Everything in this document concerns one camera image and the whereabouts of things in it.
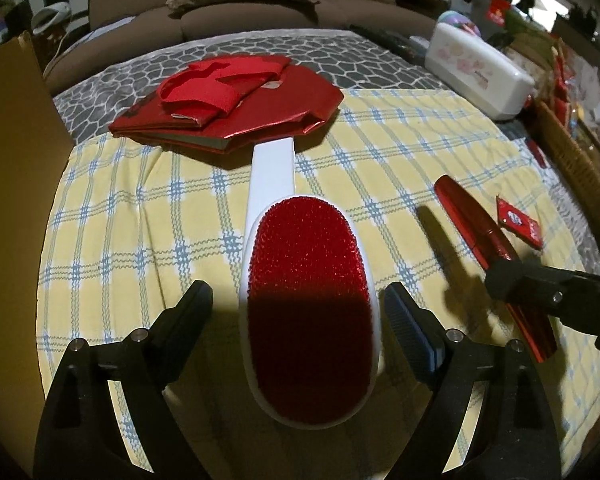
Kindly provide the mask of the white tissue box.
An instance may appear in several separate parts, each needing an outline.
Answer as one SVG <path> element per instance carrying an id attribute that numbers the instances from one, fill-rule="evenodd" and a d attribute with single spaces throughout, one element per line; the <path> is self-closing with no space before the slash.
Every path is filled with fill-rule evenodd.
<path id="1" fill-rule="evenodd" d="M 515 118 L 532 95 L 534 80 L 480 37 L 437 24 L 425 67 L 494 122 Z"/>

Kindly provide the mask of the grey pebble pattern mat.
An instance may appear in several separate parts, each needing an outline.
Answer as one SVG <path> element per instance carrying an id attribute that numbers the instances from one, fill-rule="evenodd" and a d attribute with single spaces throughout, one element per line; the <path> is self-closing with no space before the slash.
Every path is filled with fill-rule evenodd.
<path id="1" fill-rule="evenodd" d="M 194 40 L 119 62 L 70 84 L 53 97 L 56 110 L 80 144 L 108 131 L 128 108 L 181 73 L 201 82 L 214 78 L 232 86 L 273 81 L 301 65 L 341 89 L 442 90 L 445 85 L 424 68 L 400 58 L 355 32 L 274 29 L 238 32 Z"/>

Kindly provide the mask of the red envelope stack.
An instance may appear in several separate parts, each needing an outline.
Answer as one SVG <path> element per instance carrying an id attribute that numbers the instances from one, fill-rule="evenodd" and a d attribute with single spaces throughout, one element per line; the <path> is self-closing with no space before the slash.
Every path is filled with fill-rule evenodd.
<path id="1" fill-rule="evenodd" d="M 434 192 L 460 236 L 487 271 L 500 260 L 519 257 L 512 243 L 474 196 L 445 174 L 434 184 Z M 506 304 L 535 361 L 544 363 L 554 356 L 557 342 L 548 316 L 532 309 Z"/>

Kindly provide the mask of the wicker basket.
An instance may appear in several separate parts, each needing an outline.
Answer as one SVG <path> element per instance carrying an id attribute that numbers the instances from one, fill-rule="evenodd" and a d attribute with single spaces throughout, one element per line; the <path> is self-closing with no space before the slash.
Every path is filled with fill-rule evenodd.
<path id="1" fill-rule="evenodd" d="M 600 170 L 544 102 L 535 103 L 535 116 L 540 148 L 569 184 L 594 235 L 600 238 Z"/>

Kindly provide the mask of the cardboard box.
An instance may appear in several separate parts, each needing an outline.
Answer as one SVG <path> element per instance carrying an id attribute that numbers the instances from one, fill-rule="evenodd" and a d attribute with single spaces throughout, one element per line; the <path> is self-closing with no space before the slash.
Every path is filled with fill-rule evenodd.
<path id="1" fill-rule="evenodd" d="M 45 402 L 38 270 L 73 140 L 43 80 L 31 37 L 0 47 L 0 478 L 29 478 Z"/>

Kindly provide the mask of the yellow plaid cloth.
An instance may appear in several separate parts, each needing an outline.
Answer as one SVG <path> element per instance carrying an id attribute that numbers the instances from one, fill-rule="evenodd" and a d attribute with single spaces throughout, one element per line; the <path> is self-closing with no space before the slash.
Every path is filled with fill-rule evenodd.
<path id="1" fill-rule="evenodd" d="M 491 300 L 482 267 L 434 194 L 450 176 L 488 211 L 507 200 L 539 222 L 542 263 L 600 273 L 583 214 L 515 127 L 490 122 L 446 90 L 348 90 L 336 122 L 294 142 L 302 202 L 321 196 L 354 224 L 286 211 L 258 241 L 259 285 L 325 296 L 399 282 L 446 326 L 502 344 L 518 335 Z M 50 384 L 73 338 L 121 340 L 173 307 L 194 281 L 213 290 L 213 314 L 166 400 L 218 479 L 380 479 L 428 402 L 396 340 L 382 340 L 372 394 L 342 424 L 291 428 L 250 391 L 239 338 L 238 292 L 249 150 L 184 155 L 108 133 L 70 153 L 48 222 L 38 279 L 38 362 Z"/>

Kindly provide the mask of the red ketchup packet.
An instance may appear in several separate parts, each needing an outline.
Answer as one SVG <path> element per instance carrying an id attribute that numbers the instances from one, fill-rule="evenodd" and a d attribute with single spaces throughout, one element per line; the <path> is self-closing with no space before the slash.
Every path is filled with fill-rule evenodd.
<path id="1" fill-rule="evenodd" d="M 543 235 L 539 222 L 500 196 L 496 198 L 496 213 L 498 214 L 498 224 L 502 228 L 515 234 L 535 250 L 543 248 Z"/>

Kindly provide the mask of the brown sofa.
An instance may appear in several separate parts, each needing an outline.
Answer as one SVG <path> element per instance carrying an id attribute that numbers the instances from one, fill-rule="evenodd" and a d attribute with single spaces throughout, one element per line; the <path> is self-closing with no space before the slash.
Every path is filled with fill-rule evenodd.
<path id="1" fill-rule="evenodd" d="M 322 0 L 315 6 L 289 1 L 212 4 L 172 11 L 166 0 L 87 0 L 95 38 L 59 55 L 44 79 L 58 94 L 110 65 L 184 41 L 234 32 L 283 28 L 390 30 L 430 38 L 434 20 L 396 0 Z"/>

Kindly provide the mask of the white red lint brush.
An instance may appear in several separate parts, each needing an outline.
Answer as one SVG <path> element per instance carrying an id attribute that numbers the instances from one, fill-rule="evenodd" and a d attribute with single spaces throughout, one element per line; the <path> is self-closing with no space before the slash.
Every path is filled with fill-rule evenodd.
<path id="1" fill-rule="evenodd" d="M 246 234 L 239 329 L 254 400 L 292 428 L 340 425 L 375 385 L 378 297 L 347 214 L 294 190 L 291 138 L 253 149 Z"/>

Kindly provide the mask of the red gift bag pile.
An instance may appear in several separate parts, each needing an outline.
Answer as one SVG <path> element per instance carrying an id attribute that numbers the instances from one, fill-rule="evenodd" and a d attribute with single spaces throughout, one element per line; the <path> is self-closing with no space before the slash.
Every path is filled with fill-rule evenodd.
<path id="1" fill-rule="evenodd" d="M 228 153 L 306 136 L 337 113 L 342 91 L 283 55 L 235 54 L 193 62 L 121 113 L 114 136 Z"/>

